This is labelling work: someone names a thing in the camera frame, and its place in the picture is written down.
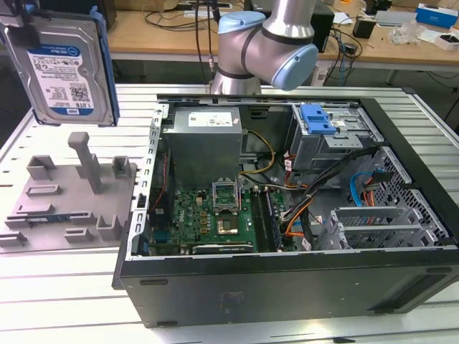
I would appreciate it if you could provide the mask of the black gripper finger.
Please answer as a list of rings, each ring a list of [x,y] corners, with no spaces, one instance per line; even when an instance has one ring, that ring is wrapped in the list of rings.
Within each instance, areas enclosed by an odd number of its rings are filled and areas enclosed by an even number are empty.
[[[39,48],[39,34],[31,25],[26,25],[24,27],[6,27],[5,33],[12,47],[24,49]]]

